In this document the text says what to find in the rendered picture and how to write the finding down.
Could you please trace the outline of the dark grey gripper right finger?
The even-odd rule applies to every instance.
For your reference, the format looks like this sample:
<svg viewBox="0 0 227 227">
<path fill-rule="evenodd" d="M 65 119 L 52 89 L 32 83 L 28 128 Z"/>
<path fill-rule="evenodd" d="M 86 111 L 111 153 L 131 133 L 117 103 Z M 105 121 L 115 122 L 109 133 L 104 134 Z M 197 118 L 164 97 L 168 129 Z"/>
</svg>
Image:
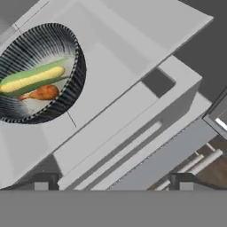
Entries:
<svg viewBox="0 0 227 227">
<path fill-rule="evenodd" d="M 170 190 L 179 191 L 180 183 L 193 183 L 193 184 L 205 186 L 207 188 L 214 189 L 214 190 L 222 190 L 222 187 L 203 182 L 192 173 L 171 173 L 168 176 L 168 180 L 170 181 L 170 185 L 169 185 Z"/>
</svg>

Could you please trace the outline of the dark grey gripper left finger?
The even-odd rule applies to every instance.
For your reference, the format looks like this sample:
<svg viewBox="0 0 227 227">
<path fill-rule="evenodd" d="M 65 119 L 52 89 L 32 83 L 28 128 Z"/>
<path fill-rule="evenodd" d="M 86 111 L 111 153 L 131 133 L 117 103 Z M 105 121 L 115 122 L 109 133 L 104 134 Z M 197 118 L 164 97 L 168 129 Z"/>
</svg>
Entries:
<svg viewBox="0 0 227 227">
<path fill-rule="evenodd" d="M 35 190 L 35 191 L 58 191 L 59 174 L 56 173 L 38 173 L 33 175 L 27 181 L 13 184 L 5 187 L 6 191 L 10 190 Z"/>
</svg>

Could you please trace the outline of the brown chicken drumstick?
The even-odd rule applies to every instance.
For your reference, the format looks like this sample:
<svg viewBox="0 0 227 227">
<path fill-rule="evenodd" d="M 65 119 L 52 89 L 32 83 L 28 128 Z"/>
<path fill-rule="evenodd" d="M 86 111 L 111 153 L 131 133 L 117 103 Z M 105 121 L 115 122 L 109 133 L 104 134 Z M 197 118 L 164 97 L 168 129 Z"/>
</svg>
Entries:
<svg viewBox="0 0 227 227">
<path fill-rule="evenodd" d="M 44 85 L 29 93 L 18 96 L 18 100 L 22 101 L 27 98 L 37 100 L 52 100 L 59 94 L 59 89 L 55 85 Z"/>
</svg>

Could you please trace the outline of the yellow corn with green husk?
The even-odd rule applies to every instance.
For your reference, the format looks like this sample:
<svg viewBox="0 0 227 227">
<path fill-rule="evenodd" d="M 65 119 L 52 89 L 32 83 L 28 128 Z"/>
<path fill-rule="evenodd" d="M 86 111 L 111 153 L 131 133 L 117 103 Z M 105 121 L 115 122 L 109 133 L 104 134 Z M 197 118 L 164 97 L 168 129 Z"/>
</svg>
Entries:
<svg viewBox="0 0 227 227">
<path fill-rule="evenodd" d="M 0 93 L 10 97 L 28 93 L 41 86 L 65 79 L 63 64 L 67 58 L 59 59 L 39 67 L 7 75 L 0 82 Z"/>
</svg>

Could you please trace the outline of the black white striped bowl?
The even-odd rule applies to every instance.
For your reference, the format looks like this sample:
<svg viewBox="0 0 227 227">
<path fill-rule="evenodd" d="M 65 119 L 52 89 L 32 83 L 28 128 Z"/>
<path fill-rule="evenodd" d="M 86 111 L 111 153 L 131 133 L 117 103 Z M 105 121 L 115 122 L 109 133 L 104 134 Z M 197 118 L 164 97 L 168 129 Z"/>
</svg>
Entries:
<svg viewBox="0 0 227 227">
<path fill-rule="evenodd" d="M 0 121 L 38 124 L 66 112 L 79 98 L 86 79 L 86 62 L 75 34 L 59 23 L 30 28 L 0 54 L 0 82 L 9 74 L 27 71 L 67 58 L 65 79 L 55 85 L 59 94 L 52 100 L 27 98 L 22 101 L 0 93 Z"/>
</svg>

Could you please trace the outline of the grey cupboard door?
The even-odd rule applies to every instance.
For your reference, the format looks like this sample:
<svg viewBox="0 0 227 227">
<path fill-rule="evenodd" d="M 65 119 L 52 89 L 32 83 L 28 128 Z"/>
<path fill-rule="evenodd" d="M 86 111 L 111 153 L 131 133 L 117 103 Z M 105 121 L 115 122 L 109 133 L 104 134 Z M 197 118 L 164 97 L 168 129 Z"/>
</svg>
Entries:
<svg viewBox="0 0 227 227">
<path fill-rule="evenodd" d="M 147 190 L 216 135 L 204 120 L 198 119 L 113 185 L 110 191 Z"/>
</svg>

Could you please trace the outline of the white dishwasher with dark panel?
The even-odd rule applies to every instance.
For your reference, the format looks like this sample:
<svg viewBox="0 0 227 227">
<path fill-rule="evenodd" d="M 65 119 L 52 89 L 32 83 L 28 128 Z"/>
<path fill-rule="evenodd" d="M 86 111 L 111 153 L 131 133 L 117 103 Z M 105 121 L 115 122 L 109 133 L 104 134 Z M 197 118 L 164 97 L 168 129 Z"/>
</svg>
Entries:
<svg viewBox="0 0 227 227">
<path fill-rule="evenodd" d="M 75 190 L 125 145 L 160 121 L 161 128 L 91 190 L 108 189 L 175 135 L 172 124 L 183 119 L 187 126 L 209 108 L 210 102 L 198 93 L 201 76 L 182 61 L 171 56 L 159 70 L 175 82 L 173 88 L 157 98 L 138 83 L 54 153 L 62 173 L 61 191 Z"/>
</svg>

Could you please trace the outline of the grey framed appliance door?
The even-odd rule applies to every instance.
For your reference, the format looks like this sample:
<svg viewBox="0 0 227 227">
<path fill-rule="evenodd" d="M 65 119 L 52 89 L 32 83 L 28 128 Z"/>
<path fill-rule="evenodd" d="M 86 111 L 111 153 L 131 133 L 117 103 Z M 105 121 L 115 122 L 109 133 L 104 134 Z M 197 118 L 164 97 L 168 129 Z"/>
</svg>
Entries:
<svg viewBox="0 0 227 227">
<path fill-rule="evenodd" d="M 227 85 L 205 112 L 203 120 L 227 140 Z"/>
</svg>

